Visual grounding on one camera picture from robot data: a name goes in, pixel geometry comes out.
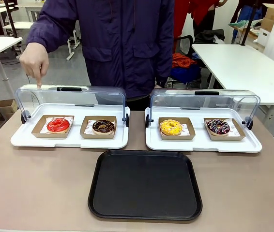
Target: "person in purple jacket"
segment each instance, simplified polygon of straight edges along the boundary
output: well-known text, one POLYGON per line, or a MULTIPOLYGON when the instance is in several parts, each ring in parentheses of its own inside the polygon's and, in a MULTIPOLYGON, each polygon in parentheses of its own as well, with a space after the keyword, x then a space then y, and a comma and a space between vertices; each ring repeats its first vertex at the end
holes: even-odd
POLYGON ((132 110, 144 110, 171 70, 174 0, 47 0, 20 57, 27 75, 46 75, 49 52, 67 43, 79 20, 93 86, 122 87, 132 110))

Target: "purple jacket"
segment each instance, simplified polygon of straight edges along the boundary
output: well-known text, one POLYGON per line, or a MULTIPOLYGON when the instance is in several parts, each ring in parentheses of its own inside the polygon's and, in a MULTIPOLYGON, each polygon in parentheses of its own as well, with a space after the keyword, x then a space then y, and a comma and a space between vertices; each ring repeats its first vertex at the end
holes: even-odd
POLYGON ((171 70, 174 0, 47 0, 27 43, 48 52, 67 43, 79 20, 93 86, 116 86, 128 98, 148 95, 171 70))

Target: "transparent cover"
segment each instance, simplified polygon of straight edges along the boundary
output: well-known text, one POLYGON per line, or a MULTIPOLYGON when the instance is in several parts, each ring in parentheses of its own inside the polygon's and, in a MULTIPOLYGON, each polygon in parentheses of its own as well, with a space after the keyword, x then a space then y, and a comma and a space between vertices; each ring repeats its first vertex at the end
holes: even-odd
POLYGON ((248 90, 155 89, 151 93, 149 122, 155 111, 167 107, 169 110, 225 108, 236 111, 249 127, 259 103, 260 98, 248 90))
POLYGON ((50 86, 49 89, 21 87, 15 95, 25 121, 32 117, 38 107, 48 104, 59 108, 76 106, 85 109, 104 105, 117 106, 123 111, 125 121, 125 91, 117 87, 50 86))

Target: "donut with yellow icing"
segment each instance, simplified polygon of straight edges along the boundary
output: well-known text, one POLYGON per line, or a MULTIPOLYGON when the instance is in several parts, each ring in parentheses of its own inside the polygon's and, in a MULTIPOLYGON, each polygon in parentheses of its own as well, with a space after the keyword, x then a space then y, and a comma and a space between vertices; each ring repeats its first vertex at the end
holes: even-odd
POLYGON ((179 135, 181 131, 182 125, 176 120, 168 119, 161 123, 161 132, 165 135, 179 135))

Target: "black tray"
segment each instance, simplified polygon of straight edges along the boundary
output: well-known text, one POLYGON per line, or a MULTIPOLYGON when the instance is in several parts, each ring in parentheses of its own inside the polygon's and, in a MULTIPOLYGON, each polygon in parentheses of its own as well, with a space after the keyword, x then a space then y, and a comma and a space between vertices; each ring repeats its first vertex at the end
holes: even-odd
POLYGON ((202 210, 190 159, 156 151, 103 153, 88 206, 98 217, 127 219, 193 220, 202 210))

